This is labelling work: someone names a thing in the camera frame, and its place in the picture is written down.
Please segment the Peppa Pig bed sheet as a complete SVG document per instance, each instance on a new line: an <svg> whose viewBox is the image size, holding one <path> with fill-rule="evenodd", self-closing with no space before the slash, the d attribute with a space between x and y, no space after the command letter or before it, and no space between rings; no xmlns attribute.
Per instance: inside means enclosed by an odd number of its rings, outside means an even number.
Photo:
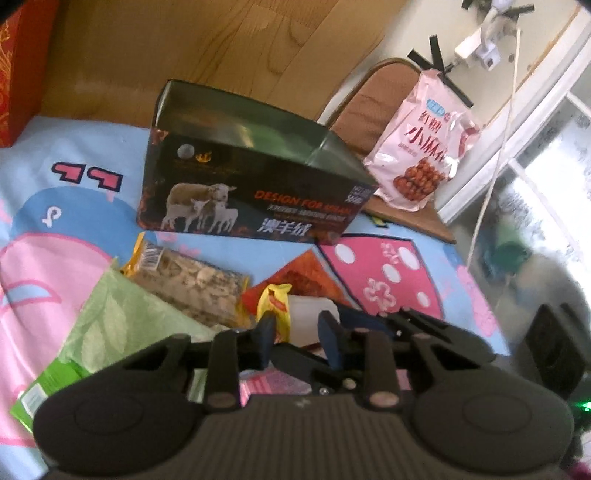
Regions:
<svg viewBox="0 0 591 480"><path fill-rule="evenodd" d="M112 258L124 264L139 227L136 208L148 130L36 117L1 148L1 479L37 479L45 464L10 407L57 356ZM121 180L118 191L99 185ZM438 290L444 318L509 354L499 324L452 245L365 215L348 233L410 239ZM155 243L259 283L311 244L148 232Z"/></svg>

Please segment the wooden headboard panel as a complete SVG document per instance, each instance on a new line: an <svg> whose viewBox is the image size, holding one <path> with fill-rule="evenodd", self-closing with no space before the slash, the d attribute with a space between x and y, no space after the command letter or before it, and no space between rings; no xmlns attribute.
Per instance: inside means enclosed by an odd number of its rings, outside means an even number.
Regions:
<svg viewBox="0 0 591 480"><path fill-rule="evenodd" d="M146 127L170 79L318 119L400 1L65 1L41 111Z"/></svg>

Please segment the light green leaf packet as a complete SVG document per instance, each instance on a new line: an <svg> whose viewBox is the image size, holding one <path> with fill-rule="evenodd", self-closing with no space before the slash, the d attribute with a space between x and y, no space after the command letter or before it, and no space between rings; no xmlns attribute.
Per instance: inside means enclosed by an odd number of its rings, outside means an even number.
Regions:
<svg viewBox="0 0 591 480"><path fill-rule="evenodd" d="M175 334L211 341L226 328L206 326L109 266L83 304L57 355L92 374Z"/></svg>

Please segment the pink fried twist snack bag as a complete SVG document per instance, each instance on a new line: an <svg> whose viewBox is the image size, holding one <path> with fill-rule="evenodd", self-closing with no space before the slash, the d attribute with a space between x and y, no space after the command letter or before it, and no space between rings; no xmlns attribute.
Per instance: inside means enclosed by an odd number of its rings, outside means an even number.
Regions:
<svg viewBox="0 0 591 480"><path fill-rule="evenodd" d="M412 92L385 128L363 166L390 207L419 211L453 179L475 146L481 128L471 110L442 81L421 73Z"/></svg>

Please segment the bright green snack packet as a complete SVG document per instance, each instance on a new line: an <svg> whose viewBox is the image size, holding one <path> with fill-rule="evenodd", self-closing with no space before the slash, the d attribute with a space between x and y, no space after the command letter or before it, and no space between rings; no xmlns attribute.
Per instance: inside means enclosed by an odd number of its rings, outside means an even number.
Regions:
<svg viewBox="0 0 591 480"><path fill-rule="evenodd" d="M10 414L31 433L34 416L42 403L49 396L89 375L75 361L56 358L18 397L10 408Z"/></svg>

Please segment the white wrapped candy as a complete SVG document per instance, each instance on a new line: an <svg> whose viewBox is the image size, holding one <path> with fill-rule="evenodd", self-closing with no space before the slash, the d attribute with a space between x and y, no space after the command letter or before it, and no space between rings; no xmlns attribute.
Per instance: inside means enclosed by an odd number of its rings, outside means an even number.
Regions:
<svg viewBox="0 0 591 480"><path fill-rule="evenodd" d="M339 321L337 304L322 297L288 295L290 312L290 336L288 341L297 347L308 347L320 343L318 339L318 315L329 311Z"/></svg>

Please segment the red orange snack packet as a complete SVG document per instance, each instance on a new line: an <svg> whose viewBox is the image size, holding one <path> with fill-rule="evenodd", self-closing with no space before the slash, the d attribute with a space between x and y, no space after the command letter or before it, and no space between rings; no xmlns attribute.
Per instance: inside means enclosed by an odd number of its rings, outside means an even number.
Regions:
<svg viewBox="0 0 591 480"><path fill-rule="evenodd" d="M269 278L242 293L242 306L249 314L256 314L259 297L270 284L290 285L290 295L328 298L336 303L361 309L359 303L346 291L345 284L313 249L295 257Z"/></svg>

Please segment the red gift bag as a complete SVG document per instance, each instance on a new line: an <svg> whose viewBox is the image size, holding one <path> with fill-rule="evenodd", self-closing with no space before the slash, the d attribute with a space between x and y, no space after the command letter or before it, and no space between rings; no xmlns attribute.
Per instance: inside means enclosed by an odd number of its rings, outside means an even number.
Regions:
<svg viewBox="0 0 591 480"><path fill-rule="evenodd" d="M1 146L39 112L57 1L25 1L1 22Z"/></svg>

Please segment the black sheep wool box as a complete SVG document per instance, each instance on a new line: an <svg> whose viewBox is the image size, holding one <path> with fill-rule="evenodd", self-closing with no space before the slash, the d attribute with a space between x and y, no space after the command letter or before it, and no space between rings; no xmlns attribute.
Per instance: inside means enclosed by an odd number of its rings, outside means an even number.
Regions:
<svg viewBox="0 0 591 480"><path fill-rule="evenodd" d="M325 126L170 80L155 106L137 222L153 231L329 244L376 189Z"/></svg>

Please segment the clear crispy cracker packet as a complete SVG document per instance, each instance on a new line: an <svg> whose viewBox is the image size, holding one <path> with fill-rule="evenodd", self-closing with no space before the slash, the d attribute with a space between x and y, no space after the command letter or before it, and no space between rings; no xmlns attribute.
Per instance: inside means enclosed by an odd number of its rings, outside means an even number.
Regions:
<svg viewBox="0 0 591 480"><path fill-rule="evenodd" d="M139 234L121 273L189 318L211 328L249 329L242 307L249 277L156 245Z"/></svg>

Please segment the small yellow snack packet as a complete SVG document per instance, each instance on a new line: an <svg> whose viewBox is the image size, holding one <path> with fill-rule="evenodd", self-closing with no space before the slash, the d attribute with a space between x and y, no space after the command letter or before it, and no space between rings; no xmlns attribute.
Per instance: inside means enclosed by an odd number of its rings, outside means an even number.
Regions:
<svg viewBox="0 0 591 480"><path fill-rule="evenodd" d="M276 342L290 341L290 290L290 284L267 285L257 302L256 322L262 320L267 313L273 313L276 318Z"/></svg>

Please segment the pink striped snack packet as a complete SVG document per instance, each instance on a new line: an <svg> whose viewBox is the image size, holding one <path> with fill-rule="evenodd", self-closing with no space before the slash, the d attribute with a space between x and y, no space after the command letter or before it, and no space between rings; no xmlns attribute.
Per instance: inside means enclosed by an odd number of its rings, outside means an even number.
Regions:
<svg viewBox="0 0 591 480"><path fill-rule="evenodd" d="M274 368L264 371L246 371L239 380L242 406L251 395L308 395L311 386Z"/></svg>

